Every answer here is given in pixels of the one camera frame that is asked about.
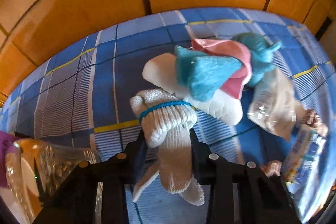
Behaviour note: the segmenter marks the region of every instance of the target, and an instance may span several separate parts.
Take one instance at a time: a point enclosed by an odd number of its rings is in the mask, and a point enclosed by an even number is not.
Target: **snack package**
[[[267,132],[289,141],[296,122],[295,107],[292,83],[275,68],[255,87],[247,115]]]
[[[326,138],[307,124],[302,124],[295,143],[282,165],[287,182],[305,183],[317,166]]]

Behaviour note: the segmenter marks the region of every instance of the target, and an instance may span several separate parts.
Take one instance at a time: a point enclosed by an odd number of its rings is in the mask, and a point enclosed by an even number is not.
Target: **bed sheet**
[[[154,88],[142,78],[151,58],[190,47],[192,38],[230,39],[241,32],[262,34],[283,46],[273,63],[293,82],[295,96],[313,108],[329,127],[314,191],[303,187],[295,196],[300,218],[307,221],[320,205],[336,176],[336,74],[327,54],[307,28],[293,20],[257,10],[197,8],[149,15],[91,34],[56,54],[23,80],[8,97],[0,115],[0,130],[72,147],[96,148],[107,160],[136,139],[140,126],[129,105],[139,90]],[[198,112],[195,131],[211,150],[243,164],[283,161],[291,142],[265,132],[247,118],[253,90],[241,99],[243,118],[228,126]],[[155,155],[149,151],[146,166]],[[132,203],[126,191],[130,223],[205,223],[206,203],[196,207],[169,195],[160,181]]]

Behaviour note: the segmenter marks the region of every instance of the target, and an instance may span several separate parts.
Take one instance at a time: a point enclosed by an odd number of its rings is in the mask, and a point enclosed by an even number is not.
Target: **transparent packaging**
[[[267,132],[289,141],[296,122],[295,106],[292,83],[275,68],[255,87],[247,116]]]
[[[50,198],[78,165],[86,160],[100,162],[89,148],[70,148],[42,140],[21,139],[6,153],[6,178],[9,189],[17,198],[28,223],[32,223],[43,208],[41,197]],[[37,176],[41,187],[36,182]],[[102,183],[98,184],[95,222],[100,223]]]

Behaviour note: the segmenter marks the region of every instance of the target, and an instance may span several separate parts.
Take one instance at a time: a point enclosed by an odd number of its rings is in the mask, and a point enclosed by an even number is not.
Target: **blue checkered fabric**
[[[8,97],[0,129],[17,131],[55,144],[95,147],[107,160],[123,151],[140,131],[129,99],[154,88],[142,78],[151,58],[190,47],[191,38],[230,39],[253,31],[272,44],[283,42],[273,63],[293,82],[296,98],[315,109],[329,127],[319,162],[314,195],[296,197],[301,220],[319,206],[336,176],[336,74],[327,54],[307,28],[293,20],[256,10],[197,8],[150,15],[111,26],[74,43],[37,68]],[[195,131],[213,152],[231,162],[264,164],[284,160],[294,141],[265,132],[246,116],[253,90],[245,89],[243,119],[230,127],[204,112]],[[147,155],[146,166],[155,160]],[[209,187],[204,187],[206,200]],[[146,189],[138,203],[126,191],[130,223],[205,223],[207,203],[196,207],[164,191],[160,181]]]

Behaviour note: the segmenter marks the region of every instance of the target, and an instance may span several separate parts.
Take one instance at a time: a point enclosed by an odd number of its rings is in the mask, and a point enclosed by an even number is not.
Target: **pink fabric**
[[[244,88],[244,80],[251,78],[251,52],[242,43],[233,40],[192,39],[192,47],[196,51],[209,55],[232,56],[242,62],[242,67],[220,87],[221,90],[235,99],[241,99]]]

